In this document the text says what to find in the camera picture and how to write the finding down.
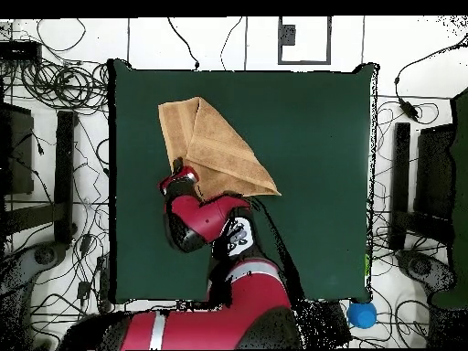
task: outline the black cable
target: black cable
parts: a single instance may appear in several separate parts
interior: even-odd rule
[[[420,118],[420,115],[418,114],[418,112],[416,111],[415,109],[415,106],[411,105],[409,102],[407,101],[404,101],[400,96],[399,96],[399,90],[398,90],[398,85],[399,85],[399,77],[401,75],[401,73],[403,72],[404,69],[407,69],[409,66],[412,66],[416,63],[419,63],[419,62],[422,62],[423,60],[425,59],[428,59],[430,57],[433,57],[434,55],[437,55],[437,54],[442,54],[444,52],[447,52],[447,51],[451,51],[453,49],[456,49],[456,48],[461,48],[461,47],[468,47],[468,34],[462,39],[460,40],[460,42],[452,45],[452,46],[448,46],[447,48],[441,48],[441,49],[438,49],[437,51],[434,51],[432,52],[431,54],[427,55],[426,57],[424,58],[421,58],[421,59],[418,59],[418,60],[414,60],[413,62],[409,63],[408,65],[404,66],[400,71],[399,71],[399,74],[397,75],[397,77],[395,78],[395,93],[399,99],[399,105],[401,107],[401,109],[405,112],[405,114],[410,117],[412,120],[414,120],[415,122],[419,122],[419,123],[425,123],[425,122],[420,122],[418,119]]]
[[[104,165],[109,165],[109,163],[104,162],[104,161],[101,159],[101,157],[99,156],[99,149],[100,149],[101,145],[103,145],[105,142],[108,142],[108,141],[109,141],[109,138],[104,139],[104,140],[102,140],[102,141],[98,144],[98,146],[96,147],[96,157],[97,157],[98,160],[99,160],[102,164],[104,164]]]
[[[51,48],[50,46],[46,45],[46,43],[44,43],[44,39],[42,38],[42,36],[40,36],[40,31],[39,31],[39,27],[40,25],[42,24],[42,22],[44,22],[45,19],[40,19],[37,23],[37,26],[36,26],[36,31],[37,31],[37,36],[39,37],[40,41],[42,42],[42,44],[44,45],[45,48],[47,48],[50,52],[66,52],[66,51],[69,51],[71,50],[72,48],[75,48],[80,42],[81,40],[83,40],[85,34],[86,34],[86,27],[84,26],[83,23],[81,23],[81,20],[79,20],[77,18],[77,21],[81,24],[81,26],[83,27],[83,32],[80,36],[80,38],[77,40],[76,43],[74,43],[72,46],[70,46],[69,48],[63,48],[63,49],[58,49],[58,48]]]
[[[399,333],[399,338],[401,339],[401,341],[403,342],[403,344],[404,344],[407,348],[410,348],[410,345],[408,345],[408,343],[406,342],[406,340],[403,338],[403,334],[402,334],[402,332],[401,332],[401,327],[400,327],[400,325],[401,325],[401,324],[405,324],[405,323],[403,322],[402,319],[399,319],[399,309],[401,308],[401,306],[403,306],[403,305],[405,305],[405,304],[408,304],[408,303],[415,303],[415,304],[418,304],[418,305],[420,305],[420,306],[426,308],[428,311],[429,311],[429,307],[428,307],[426,304],[424,304],[424,303],[422,303],[422,302],[420,302],[420,301],[418,301],[418,300],[412,300],[412,299],[410,299],[410,300],[405,300],[404,302],[401,302],[400,304],[397,305],[397,308],[395,309],[395,322],[397,323],[397,324],[396,324],[396,327],[397,327],[397,332]],[[422,333],[418,333],[418,332],[415,331],[415,330],[413,330],[413,331],[416,332],[416,334],[422,336],[424,339],[427,339],[427,336],[426,336],[426,335],[423,335]]]
[[[224,41],[224,45],[223,45],[223,48],[221,49],[221,53],[219,54],[219,57],[221,59],[221,64],[223,65],[223,69],[226,69],[226,67],[224,66],[224,62],[223,62],[223,51],[224,51],[224,47],[226,46],[226,44],[228,43],[228,40],[229,40],[229,37],[230,37],[230,33],[234,30],[234,28],[236,28],[239,23],[241,22],[241,20],[244,18],[244,16],[241,16],[240,19],[239,19],[239,22],[237,22],[234,27],[229,31],[228,33],[228,37],[226,37],[226,40]]]
[[[190,46],[188,45],[188,43],[186,42],[186,40],[177,32],[176,28],[173,26],[173,24],[172,24],[172,22],[171,22],[171,18],[170,18],[170,17],[167,18],[167,21],[169,22],[169,25],[171,26],[171,28],[173,29],[173,31],[175,32],[175,34],[180,38],[180,40],[182,40],[182,41],[186,44],[186,47],[188,48],[188,53],[190,54],[190,57],[192,57],[192,59],[195,61],[195,69],[198,69],[199,66],[200,66],[200,63],[199,63],[198,60],[193,56],[192,50],[190,49]]]

